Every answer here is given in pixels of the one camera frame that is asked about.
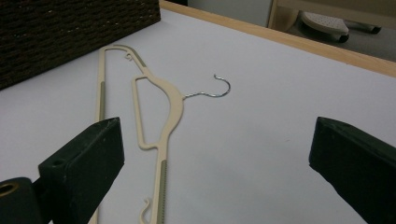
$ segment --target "dark brown wicker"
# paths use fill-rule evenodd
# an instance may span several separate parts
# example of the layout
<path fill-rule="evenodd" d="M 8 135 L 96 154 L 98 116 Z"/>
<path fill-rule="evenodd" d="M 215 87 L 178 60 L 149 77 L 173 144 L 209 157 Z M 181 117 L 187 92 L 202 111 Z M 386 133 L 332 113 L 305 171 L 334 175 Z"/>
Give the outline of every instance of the dark brown wicker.
<path fill-rule="evenodd" d="M 0 2 L 0 90 L 161 19 L 158 0 Z"/>

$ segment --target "wicker basket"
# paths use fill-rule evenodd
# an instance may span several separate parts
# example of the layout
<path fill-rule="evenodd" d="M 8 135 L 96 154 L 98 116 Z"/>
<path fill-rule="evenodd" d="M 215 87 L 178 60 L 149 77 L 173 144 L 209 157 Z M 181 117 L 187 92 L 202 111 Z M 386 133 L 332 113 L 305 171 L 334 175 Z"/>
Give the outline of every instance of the wicker basket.
<path fill-rule="evenodd" d="M 0 3 L 0 90 L 161 19 L 158 0 Z"/>

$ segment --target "beige plastic hanger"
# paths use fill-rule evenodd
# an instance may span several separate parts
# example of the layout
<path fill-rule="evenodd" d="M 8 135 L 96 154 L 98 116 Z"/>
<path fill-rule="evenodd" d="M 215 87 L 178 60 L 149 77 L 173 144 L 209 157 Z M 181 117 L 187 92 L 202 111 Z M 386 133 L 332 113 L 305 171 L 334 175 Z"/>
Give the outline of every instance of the beige plastic hanger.
<path fill-rule="evenodd" d="M 105 53 L 109 49 L 121 49 L 126 51 L 126 58 L 131 61 L 133 60 L 141 72 L 143 73 L 139 77 L 135 77 L 132 80 L 133 89 L 133 99 L 134 99 L 134 116 L 136 120 L 136 130 L 137 130 L 137 141 L 138 145 L 143 150 L 149 150 L 157 148 L 157 162 L 156 162 L 156 175 L 154 182 L 154 194 L 151 206 L 151 219 L 148 223 L 144 216 L 149 209 L 151 204 L 150 199 L 146 199 L 146 206 L 140 213 L 140 224 L 163 224 L 164 223 L 164 209 L 165 209 L 165 188 L 166 188 L 166 166 L 167 166 L 167 148 L 168 140 L 172 131 L 176 128 L 178 122 L 183 114 L 183 100 L 196 95 L 205 95 L 210 97 L 221 97 L 228 94 L 231 90 L 230 83 L 222 77 L 217 77 L 214 75 L 215 79 L 222 80 L 227 83 L 228 90 L 223 94 L 208 94 L 206 92 L 196 92 L 189 95 L 182 95 L 178 89 L 171 83 L 155 77 L 151 74 L 146 64 L 139 57 L 137 52 L 123 45 L 107 46 L 100 49 L 100 65 L 99 65 L 99 75 L 98 75 L 98 93 L 97 93 L 97 106 L 96 106 L 96 120 L 99 121 L 105 117 Z M 143 125 L 140 115 L 140 106 L 137 93 L 136 82 L 139 79 L 147 78 L 150 83 L 160 88 L 167 96 L 170 104 L 170 112 L 168 119 L 163 126 L 160 139 L 156 143 L 147 144 L 145 142 L 145 137 L 143 135 Z"/>

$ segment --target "white tabletop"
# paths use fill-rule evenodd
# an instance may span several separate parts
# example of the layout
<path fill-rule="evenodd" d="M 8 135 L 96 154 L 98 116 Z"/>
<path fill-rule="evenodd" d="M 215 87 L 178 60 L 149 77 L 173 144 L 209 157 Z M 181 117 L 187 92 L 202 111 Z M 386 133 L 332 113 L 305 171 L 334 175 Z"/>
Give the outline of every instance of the white tabletop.
<path fill-rule="evenodd" d="M 189 98 L 169 142 L 166 223 L 364 223 L 308 165 L 316 118 L 339 119 L 396 146 L 396 78 L 162 10 L 162 21 L 117 44 Z M 138 223 L 152 196 L 156 151 L 137 146 L 122 51 L 107 53 L 106 117 L 120 117 L 125 165 L 101 223 Z M 94 122 L 99 51 L 0 91 L 0 180 L 38 178 L 37 165 Z M 148 141 L 169 105 L 138 82 Z"/>

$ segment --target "floor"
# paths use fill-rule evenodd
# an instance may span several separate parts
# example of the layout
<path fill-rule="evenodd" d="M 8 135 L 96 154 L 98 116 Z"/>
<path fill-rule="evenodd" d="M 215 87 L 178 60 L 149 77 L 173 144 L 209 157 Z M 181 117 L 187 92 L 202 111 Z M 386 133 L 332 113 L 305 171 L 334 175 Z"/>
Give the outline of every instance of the floor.
<path fill-rule="evenodd" d="M 300 18 L 287 33 L 396 62 L 396 30 L 383 27 L 378 34 L 373 35 L 370 33 L 371 27 L 352 21 L 346 21 L 346 26 L 349 29 L 346 43 L 338 43 L 339 36 L 324 34 L 304 26 Z"/>

